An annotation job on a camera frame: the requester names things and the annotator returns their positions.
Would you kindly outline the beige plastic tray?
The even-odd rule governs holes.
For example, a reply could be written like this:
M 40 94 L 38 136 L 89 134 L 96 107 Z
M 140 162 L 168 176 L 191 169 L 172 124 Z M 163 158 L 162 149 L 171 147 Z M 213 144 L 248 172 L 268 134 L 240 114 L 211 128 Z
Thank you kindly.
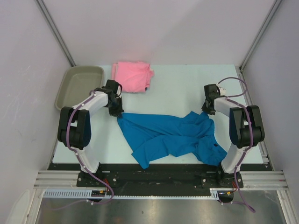
M 75 66 L 68 69 L 60 84 L 55 107 L 72 107 L 89 96 L 89 92 L 102 86 L 104 70 L 99 66 Z

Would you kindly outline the blue t shirt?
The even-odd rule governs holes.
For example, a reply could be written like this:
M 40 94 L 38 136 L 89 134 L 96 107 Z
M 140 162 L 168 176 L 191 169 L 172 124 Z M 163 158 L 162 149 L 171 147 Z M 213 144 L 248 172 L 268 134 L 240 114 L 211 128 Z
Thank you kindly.
M 227 152 L 216 141 L 214 121 L 208 114 L 190 112 L 185 117 L 123 113 L 117 123 L 143 169 L 168 155 L 193 154 L 198 161 L 218 166 Z

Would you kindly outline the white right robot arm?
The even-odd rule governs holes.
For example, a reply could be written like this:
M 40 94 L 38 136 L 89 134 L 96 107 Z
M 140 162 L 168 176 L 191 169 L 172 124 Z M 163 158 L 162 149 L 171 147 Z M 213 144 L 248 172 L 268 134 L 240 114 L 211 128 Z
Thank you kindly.
M 232 175 L 240 170 L 247 153 L 265 138 L 262 117 L 257 105 L 243 105 L 227 96 L 221 95 L 216 84 L 204 86 L 205 101 L 202 111 L 209 115 L 220 112 L 229 118 L 229 137 L 231 146 L 221 161 L 221 172 L 215 181 L 220 187 L 227 187 Z

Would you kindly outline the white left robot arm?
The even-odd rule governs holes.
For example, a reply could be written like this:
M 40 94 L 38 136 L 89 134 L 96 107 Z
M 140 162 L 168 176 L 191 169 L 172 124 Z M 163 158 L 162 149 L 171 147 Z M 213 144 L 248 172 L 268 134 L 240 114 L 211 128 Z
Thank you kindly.
M 109 79 L 105 86 L 90 91 L 82 102 L 60 111 L 57 139 L 75 154 L 81 170 L 89 172 L 87 181 L 95 187 L 102 184 L 103 174 L 97 171 L 100 162 L 90 145 L 91 117 L 101 108 L 107 108 L 110 116 L 121 118 L 124 112 L 121 93 L 122 85 Z

